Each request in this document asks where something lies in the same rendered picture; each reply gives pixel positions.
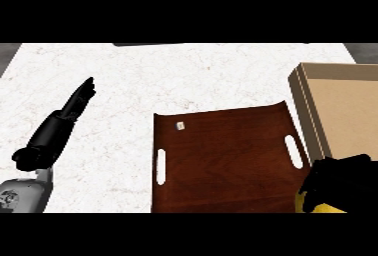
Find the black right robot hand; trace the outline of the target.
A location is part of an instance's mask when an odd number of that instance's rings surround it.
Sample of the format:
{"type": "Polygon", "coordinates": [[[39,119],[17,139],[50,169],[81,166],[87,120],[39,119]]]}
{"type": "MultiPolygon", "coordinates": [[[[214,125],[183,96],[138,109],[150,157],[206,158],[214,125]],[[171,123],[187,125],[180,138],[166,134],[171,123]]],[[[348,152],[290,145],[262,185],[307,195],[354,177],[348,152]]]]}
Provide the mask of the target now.
{"type": "Polygon", "coordinates": [[[346,213],[378,213],[378,161],[367,154],[315,160],[298,194],[305,213],[323,204],[346,213]]]}

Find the cardboard box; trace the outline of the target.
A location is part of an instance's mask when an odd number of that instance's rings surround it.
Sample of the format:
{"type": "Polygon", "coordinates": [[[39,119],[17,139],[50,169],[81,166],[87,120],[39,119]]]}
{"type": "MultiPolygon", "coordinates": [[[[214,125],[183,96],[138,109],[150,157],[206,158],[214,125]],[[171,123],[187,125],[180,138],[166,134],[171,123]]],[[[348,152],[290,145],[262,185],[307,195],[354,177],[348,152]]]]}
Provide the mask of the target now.
{"type": "Polygon", "coordinates": [[[299,63],[287,81],[310,162],[378,161],[378,64],[299,63]]]}

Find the yellow lemon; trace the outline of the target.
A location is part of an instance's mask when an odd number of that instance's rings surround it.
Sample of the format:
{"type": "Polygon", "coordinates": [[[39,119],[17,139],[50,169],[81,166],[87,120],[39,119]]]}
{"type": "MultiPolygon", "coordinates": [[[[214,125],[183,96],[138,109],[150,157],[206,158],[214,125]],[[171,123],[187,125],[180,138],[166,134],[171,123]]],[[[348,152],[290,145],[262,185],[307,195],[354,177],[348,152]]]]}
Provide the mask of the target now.
{"type": "MultiPolygon", "coordinates": [[[[305,199],[305,192],[295,194],[295,212],[302,213],[302,205],[305,199]]],[[[320,204],[314,207],[313,213],[342,213],[342,210],[329,206],[327,204],[320,204]]]]}

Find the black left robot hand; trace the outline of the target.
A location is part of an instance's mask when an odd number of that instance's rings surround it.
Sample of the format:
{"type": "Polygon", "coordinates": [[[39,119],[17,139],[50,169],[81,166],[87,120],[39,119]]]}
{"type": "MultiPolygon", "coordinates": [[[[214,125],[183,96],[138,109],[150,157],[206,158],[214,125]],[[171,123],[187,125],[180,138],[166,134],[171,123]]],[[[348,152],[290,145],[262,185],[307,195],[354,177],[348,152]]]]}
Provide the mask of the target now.
{"type": "Polygon", "coordinates": [[[26,147],[11,155],[16,169],[30,172],[47,169],[56,162],[75,122],[81,116],[91,97],[94,96],[92,78],[88,78],[72,93],[60,110],[54,110],[44,119],[26,147]]]}

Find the dark brown wooden tray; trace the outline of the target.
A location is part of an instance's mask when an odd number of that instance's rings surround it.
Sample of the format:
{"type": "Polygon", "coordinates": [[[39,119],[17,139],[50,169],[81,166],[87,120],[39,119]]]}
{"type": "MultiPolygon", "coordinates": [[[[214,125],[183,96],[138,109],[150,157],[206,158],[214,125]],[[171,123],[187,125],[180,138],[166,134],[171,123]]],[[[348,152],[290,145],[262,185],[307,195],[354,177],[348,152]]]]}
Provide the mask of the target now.
{"type": "Polygon", "coordinates": [[[155,115],[153,149],[165,181],[152,183],[155,213],[292,213],[310,166],[295,167],[284,138],[298,136],[283,102],[155,115]]]}

